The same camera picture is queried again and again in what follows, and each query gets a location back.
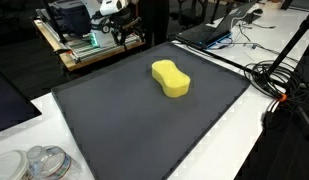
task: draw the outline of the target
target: white desk surface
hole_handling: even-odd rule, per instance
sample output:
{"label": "white desk surface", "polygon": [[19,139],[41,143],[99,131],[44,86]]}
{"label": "white desk surface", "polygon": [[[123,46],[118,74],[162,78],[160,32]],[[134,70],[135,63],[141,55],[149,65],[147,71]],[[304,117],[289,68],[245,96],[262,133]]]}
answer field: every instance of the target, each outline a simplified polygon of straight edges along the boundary
{"label": "white desk surface", "polygon": [[[308,14],[295,10],[280,11],[271,8],[266,8],[264,11],[264,16],[256,23],[264,26],[276,25],[277,28],[268,30],[253,27],[253,30],[247,30],[246,34],[253,42],[277,51],[283,49]],[[290,56],[299,59],[308,44],[309,32],[293,49]],[[236,45],[234,48],[225,48],[214,53],[244,65],[253,62],[244,54],[245,51],[256,52],[256,50]],[[241,73],[225,63],[213,59],[211,61]],[[271,101],[253,87],[249,87],[169,179],[233,179],[262,132],[261,117]],[[32,102],[43,115],[1,132],[0,154],[16,149],[27,151],[35,145],[57,145],[82,165],[83,174],[78,179],[94,179],[51,93]]]}

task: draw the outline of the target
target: sponge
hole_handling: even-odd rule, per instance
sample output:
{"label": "sponge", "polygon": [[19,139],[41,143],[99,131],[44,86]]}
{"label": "sponge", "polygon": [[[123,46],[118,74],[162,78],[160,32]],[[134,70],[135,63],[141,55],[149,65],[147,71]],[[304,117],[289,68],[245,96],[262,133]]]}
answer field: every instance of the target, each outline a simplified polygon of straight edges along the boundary
{"label": "sponge", "polygon": [[161,84],[165,95],[168,97],[177,98],[188,92],[191,79],[178,70],[171,60],[153,63],[152,76]]}

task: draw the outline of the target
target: desk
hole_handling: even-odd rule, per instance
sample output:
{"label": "desk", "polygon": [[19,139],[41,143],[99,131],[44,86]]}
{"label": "desk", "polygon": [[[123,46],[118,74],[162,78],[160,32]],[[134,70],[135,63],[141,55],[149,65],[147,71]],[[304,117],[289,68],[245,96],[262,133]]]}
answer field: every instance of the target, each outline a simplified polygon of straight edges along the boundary
{"label": "desk", "polygon": [[[42,36],[51,45],[53,50],[58,50],[58,49],[64,48],[61,45],[61,43],[58,42],[57,39],[52,35],[52,33],[49,31],[49,29],[46,28],[46,26],[44,26],[44,24],[41,20],[34,20],[33,24],[34,24],[35,28],[39,31],[39,33],[41,33]],[[138,46],[141,46],[143,44],[144,44],[144,42],[141,42],[141,41],[133,42],[133,43],[127,44],[126,48],[129,50],[129,49],[133,49],[133,48],[136,48]],[[59,58],[68,71],[74,71],[76,69],[79,69],[79,68],[85,67],[87,65],[90,65],[92,63],[104,60],[104,59],[109,58],[111,56],[114,56],[116,54],[120,54],[124,51],[125,51],[125,49],[124,49],[123,46],[117,47],[115,49],[108,50],[108,51],[106,51],[102,54],[96,55],[96,56],[94,56],[93,58],[91,58],[87,61],[81,61],[81,62],[78,62],[78,63],[75,63],[74,59],[66,53],[60,54]]]}
{"label": "desk", "polygon": [[[278,37],[265,36],[267,37],[267,41],[265,41],[265,38],[262,39],[257,35],[252,37],[252,31],[250,35],[252,40],[254,40],[253,38],[255,38],[255,41],[259,39],[259,43],[263,46],[280,51],[298,29],[298,25],[295,24],[302,22],[303,17],[306,17],[308,13],[294,10],[278,11],[266,9],[265,16],[262,18],[273,20],[275,19],[271,18],[273,14],[275,14],[276,18],[289,16],[289,21],[276,24],[278,28],[274,29],[273,32],[272,30],[264,32],[265,34],[269,33],[271,36],[276,35]],[[291,28],[287,29],[290,33],[286,34],[284,27],[279,28],[281,24],[292,24],[292,21],[295,27],[292,29],[292,25],[288,26]],[[271,44],[274,38],[285,40],[279,41],[280,43],[277,43],[279,46],[276,47],[275,44]],[[300,57],[308,43],[309,39],[308,41],[300,41],[297,44],[297,48],[295,48],[296,50],[293,50],[290,56],[294,58]],[[232,50],[228,49],[230,51],[224,49],[215,53],[231,57],[242,64],[253,62],[246,55],[240,55],[239,53],[239,51],[250,51],[250,48],[238,45],[235,48],[237,48],[236,51],[238,52],[234,51],[233,48]],[[235,72],[242,73],[239,69],[220,61],[208,60]],[[272,99],[264,96],[255,88],[249,87],[191,151],[169,179],[233,179],[262,132],[262,114],[271,101]],[[42,96],[33,100],[33,103],[42,111],[43,115],[0,133],[0,154],[14,149],[28,150],[30,147],[38,144],[58,145],[82,164],[84,174],[80,179],[93,179],[52,95]]]}

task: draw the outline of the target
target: gray floor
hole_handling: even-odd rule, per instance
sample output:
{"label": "gray floor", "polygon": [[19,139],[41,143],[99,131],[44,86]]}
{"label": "gray floor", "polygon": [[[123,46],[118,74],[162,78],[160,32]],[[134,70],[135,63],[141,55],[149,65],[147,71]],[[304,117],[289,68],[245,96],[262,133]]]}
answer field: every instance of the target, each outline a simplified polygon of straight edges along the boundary
{"label": "gray floor", "polygon": [[[184,7],[190,7],[190,5],[191,3],[188,2]],[[171,12],[178,10],[176,0],[170,1],[170,9]],[[209,3],[206,22],[209,22],[213,10],[214,4]],[[223,12],[224,6],[220,6],[217,17],[221,17]],[[178,21],[170,20],[168,34],[180,31]],[[62,76],[57,58],[50,55],[51,49],[39,38],[32,38],[0,47],[0,68],[30,99],[42,96],[50,92],[51,88],[68,82],[67,78]]]}

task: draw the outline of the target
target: electronic equipment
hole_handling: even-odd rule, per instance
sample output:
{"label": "electronic equipment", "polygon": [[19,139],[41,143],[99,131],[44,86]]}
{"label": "electronic equipment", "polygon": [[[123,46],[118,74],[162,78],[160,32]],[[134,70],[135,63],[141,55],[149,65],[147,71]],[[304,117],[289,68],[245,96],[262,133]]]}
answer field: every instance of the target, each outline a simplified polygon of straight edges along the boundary
{"label": "electronic equipment", "polygon": [[216,28],[207,25],[199,25],[179,33],[175,38],[185,44],[206,49],[215,42],[230,36],[232,27],[235,26],[239,19],[243,19],[246,16],[248,10],[255,3],[256,0],[228,11]]}
{"label": "electronic equipment", "polygon": [[0,131],[39,115],[41,112],[0,71]]}

